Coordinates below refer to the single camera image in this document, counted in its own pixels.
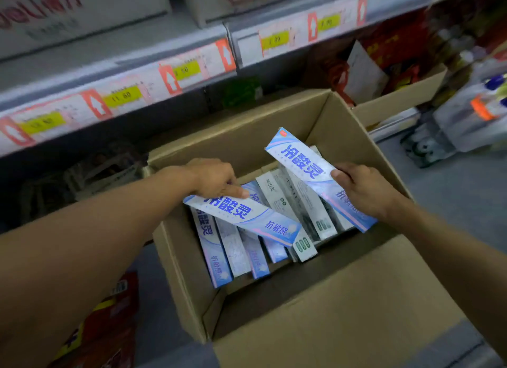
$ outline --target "price number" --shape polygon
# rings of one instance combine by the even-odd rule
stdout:
[[[334,27],[340,25],[340,15],[339,14],[330,15],[329,17],[319,19],[317,23],[318,23],[317,29],[319,31],[333,29]]]
[[[261,39],[263,50],[272,49],[277,46],[288,44],[289,33],[288,30],[272,34],[269,37]]]
[[[18,124],[26,134],[37,134],[65,125],[67,122],[58,112],[51,112]]]
[[[110,108],[117,108],[129,102],[139,100],[140,98],[143,98],[143,95],[137,86],[130,86],[103,97],[105,104]]]
[[[199,63],[194,59],[193,61],[187,62],[181,66],[173,68],[174,76],[176,80],[181,81],[185,78],[195,76],[201,72]]]

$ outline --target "gray floor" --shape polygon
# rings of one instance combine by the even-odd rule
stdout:
[[[457,155],[427,169],[405,156],[399,137],[380,148],[424,208],[482,241],[507,252],[507,156]],[[202,346],[179,326],[174,303],[155,247],[145,247],[135,267],[141,309],[136,334],[136,366],[146,368],[218,367],[211,345]],[[406,368],[497,367],[498,356],[464,321],[415,356]]]

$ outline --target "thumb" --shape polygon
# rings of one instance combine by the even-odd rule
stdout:
[[[222,189],[222,195],[228,195],[235,198],[249,198],[250,193],[241,186],[227,184],[225,188]]]
[[[352,179],[345,172],[334,169],[331,171],[331,177],[347,191],[352,186]]]

